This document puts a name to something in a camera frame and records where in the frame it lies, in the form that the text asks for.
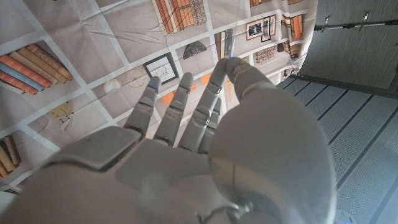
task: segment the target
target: framed picture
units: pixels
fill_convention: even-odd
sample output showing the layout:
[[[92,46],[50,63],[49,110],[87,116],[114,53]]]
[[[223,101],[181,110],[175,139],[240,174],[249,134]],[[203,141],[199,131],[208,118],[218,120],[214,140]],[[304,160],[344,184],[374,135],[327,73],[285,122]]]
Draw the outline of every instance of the framed picture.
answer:
[[[246,24],[246,40],[251,40],[263,35],[264,20],[258,19]]]
[[[263,35],[261,36],[261,42],[265,42],[267,40],[271,40],[271,36],[269,35],[269,17],[263,18],[263,23],[264,23],[264,32]]]
[[[164,83],[168,83],[178,77],[177,69],[170,53],[163,54],[160,57],[150,60],[143,64],[149,77],[157,76]]]
[[[269,17],[269,35],[275,35],[276,33],[276,15]]]

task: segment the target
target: robotic hand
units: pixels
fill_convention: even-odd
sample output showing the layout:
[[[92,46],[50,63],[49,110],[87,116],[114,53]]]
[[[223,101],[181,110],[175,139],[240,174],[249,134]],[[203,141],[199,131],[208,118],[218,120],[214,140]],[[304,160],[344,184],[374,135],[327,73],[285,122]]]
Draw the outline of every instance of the robotic hand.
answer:
[[[220,116],[229,77],[240,105]],[[240,58],[221,59],[173,148],[192,75],[181,79],[154,139],[151,78],[124,128],[49,159],[2,223],[331,223],[334,178],[316,119]]]

